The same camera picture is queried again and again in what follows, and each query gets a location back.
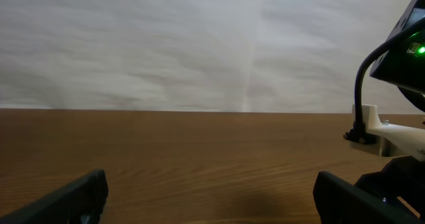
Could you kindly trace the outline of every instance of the white curtain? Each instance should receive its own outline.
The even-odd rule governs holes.
[[[351,112],[410,0],[0,0],[0,108]],[[366,78],[364,103],[419,113]]]

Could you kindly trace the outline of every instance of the wooden table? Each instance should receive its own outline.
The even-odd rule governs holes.
[[[319,171],[353,183],[389,160],[350,149],[350,126],[349,114],[0,110],[0,215],[103,168],[103,224],[319,223]]]

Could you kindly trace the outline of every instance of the white backdrop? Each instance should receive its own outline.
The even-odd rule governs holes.
[[[0,108],[350,112],[410,0],[0,0]],[[364,102],[419,113],[366,78]]]

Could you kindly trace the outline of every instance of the brown wooden surface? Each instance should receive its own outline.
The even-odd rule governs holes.
[[[0,215],[103,168],[103,224],[319,223],[319,171],[353,183],[388,162],[350,149],[350,126],[349,114],[0,110]]]

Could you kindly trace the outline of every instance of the wood grain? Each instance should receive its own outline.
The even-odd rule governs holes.
[[[0,215],[103,168],[103,224],[319,223],[319,171],[353,183],[388,162],[350,149],[350,126],[349,114],[0,110]]]

